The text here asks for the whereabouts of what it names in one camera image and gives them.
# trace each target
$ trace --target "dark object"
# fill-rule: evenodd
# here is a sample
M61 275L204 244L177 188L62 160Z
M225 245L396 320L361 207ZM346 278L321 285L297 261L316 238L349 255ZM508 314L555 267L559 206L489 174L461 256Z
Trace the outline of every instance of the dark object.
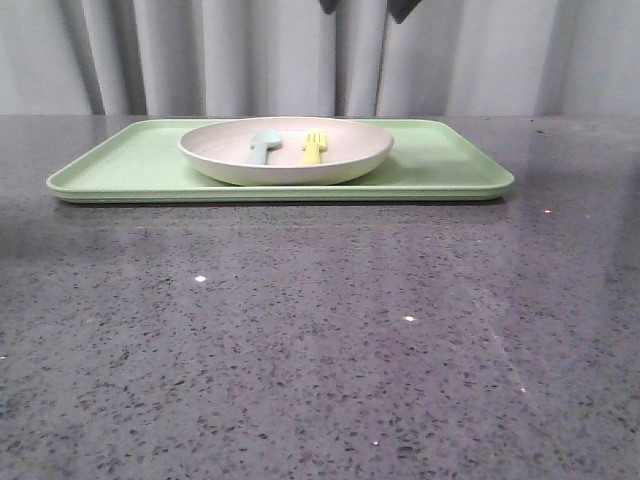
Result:
M422 0L388 0L387 10L391 12L391 16L396 23L402 23L421 1Z
M320 0L320 5L322 5L324 13L330 15L335 11L339 1L340 0ZM422 0L387 0L387 11L391 13L396 23L402 23L421 1Z
M340 0L320 0L320 5L322 5L322 10L324 10L324 13L329 15L336 9L336 5L339 1Z

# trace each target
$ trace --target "spoon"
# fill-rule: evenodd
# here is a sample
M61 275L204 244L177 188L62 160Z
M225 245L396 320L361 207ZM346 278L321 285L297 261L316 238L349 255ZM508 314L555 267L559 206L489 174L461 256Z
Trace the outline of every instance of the spoon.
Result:
M247 158L249 165L266 165L267 152L282 145L282 137L275 130L260 130L251 139L251 155Z

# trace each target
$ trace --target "plate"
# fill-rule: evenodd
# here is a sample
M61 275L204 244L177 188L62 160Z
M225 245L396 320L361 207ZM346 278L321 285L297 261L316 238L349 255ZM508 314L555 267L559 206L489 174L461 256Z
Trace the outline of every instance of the plate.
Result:
M266 165L247 164L251 139L276 130L282 146L269 151ZM327 150L322 163L302 165L304 138L322 129ZM322 117L258 117L196 128L180 139L180 149L199 172L233 185L334 185L378 167L393 146L386 130L351 120Z

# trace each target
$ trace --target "countertop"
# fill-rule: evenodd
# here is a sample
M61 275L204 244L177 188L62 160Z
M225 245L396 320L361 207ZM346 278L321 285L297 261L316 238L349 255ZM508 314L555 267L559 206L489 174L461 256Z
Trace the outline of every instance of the countertop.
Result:
M0 117L0 478L640 474L640 119L438 118L500 200L79 206Z

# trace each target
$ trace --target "granite countertop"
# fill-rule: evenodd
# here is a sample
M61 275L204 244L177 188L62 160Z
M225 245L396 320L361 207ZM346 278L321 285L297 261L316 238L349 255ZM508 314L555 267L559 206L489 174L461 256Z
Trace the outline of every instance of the granite countertop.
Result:
M0 117L0 478L638 477L638 119L439 119L491 202L47 190L140 119Z

